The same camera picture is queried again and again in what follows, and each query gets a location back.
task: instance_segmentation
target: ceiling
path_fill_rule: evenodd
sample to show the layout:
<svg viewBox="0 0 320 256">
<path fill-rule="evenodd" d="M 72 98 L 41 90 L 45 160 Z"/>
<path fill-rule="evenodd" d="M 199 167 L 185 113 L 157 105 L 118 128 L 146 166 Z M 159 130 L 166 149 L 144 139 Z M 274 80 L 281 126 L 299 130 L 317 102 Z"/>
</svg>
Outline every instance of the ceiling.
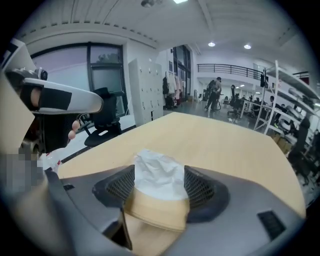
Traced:
<svg viewBox="0 0 320 256">
<path fill-rule="evenodd" d="M 47 0 L 18 31 L 27 44 L 53 34 L 98 31 L 164 50 L 189 44 L 204 51 L 245 52 L 270 62 L 303 62 L 295 24 L 270 0 Z M 215 47 L 208 42 L 214 41 Z M 251 44 L 251 50 L 243 45 Z"/>
</svg>

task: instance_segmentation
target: person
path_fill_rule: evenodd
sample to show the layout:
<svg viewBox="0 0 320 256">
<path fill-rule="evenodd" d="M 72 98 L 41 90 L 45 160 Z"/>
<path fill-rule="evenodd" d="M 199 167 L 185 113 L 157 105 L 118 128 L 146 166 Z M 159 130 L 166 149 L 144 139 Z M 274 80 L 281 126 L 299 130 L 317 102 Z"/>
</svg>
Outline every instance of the person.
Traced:
<svg viewBox="0 0 320 256">
<path fill-rule="evenodd" d="M 216 81 L 212 80 L 209 85 L 212 83 L 211 85 L 211 93 L 208 99 L 208 103 L 205 106 L 204 110 L 208 111 L 210 105 L 212 104 L 212 109 L 213 107 L 216 105 L 216 101 L 219 99 L 220 97 L 220 93 L 221 93 L 221 77 L 217 77 Z"/>
</svg>

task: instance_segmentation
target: light wood tabletop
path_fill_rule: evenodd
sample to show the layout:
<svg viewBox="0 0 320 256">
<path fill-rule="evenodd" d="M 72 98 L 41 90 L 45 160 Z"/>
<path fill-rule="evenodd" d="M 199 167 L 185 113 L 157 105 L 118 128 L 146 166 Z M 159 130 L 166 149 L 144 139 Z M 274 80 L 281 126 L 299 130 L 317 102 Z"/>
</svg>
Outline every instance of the light wood tabletop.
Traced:
<svg viewBox="0 0 320 256">
<path fill-rule="evenodd" d="M 271 137 L 189 114 L 173 112 L 130 130 L 66 162 L 58 175 L 78 177 L 131 165 L 143 149 L 173 157 L 183 165 L 256 182 L 301 217 L 306 215 L 298 179 Z M 125 210 L 131 215 L 127 215 L 127 225 L 133 252 L 150 256 L 163 252 L 184 230 L 189 204 L 187 200 L 159 200 L 134 189 Z"/>
</svg>

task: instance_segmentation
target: black strap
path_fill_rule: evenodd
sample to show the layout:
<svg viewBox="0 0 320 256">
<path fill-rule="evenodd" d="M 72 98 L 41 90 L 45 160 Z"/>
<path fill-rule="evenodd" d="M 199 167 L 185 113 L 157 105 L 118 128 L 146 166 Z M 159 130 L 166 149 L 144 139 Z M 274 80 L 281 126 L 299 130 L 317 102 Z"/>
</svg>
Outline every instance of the black strap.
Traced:
<svg viewBox="0 0 320 256">
<path fill-rule="evenodd" d="M 71 102 L 72 92 L 43 88 L 39 100 L 40 108 L 67 110 Z"/>
</svg>

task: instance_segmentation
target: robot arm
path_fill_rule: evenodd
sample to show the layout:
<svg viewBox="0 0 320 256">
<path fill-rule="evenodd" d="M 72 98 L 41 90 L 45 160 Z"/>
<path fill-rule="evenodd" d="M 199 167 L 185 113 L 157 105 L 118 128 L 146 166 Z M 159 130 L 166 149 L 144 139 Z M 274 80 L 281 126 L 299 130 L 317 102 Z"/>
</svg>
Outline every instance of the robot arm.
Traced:
<svg viewBox="0 0 320 256">
<path fill-rule="evenodd" d="M 1 67 L 1 76 L 6 76 L 19 93 L 20 100 L 34 115 L 33 130 L 25 131 L 24 142 L 30 142 L 40 154 L 65 147 L 73 121 L 81 114 L 96 113 L 102 109 L 103 100 L 97 94 L 47 81 L 48 73 L 42 68 L 36 69 L 26 45 L 21 41 L 13 39 L 10 42 Z M 31 102 L 34 89 L 40 91 L 37 107 Z"/>
</svg>

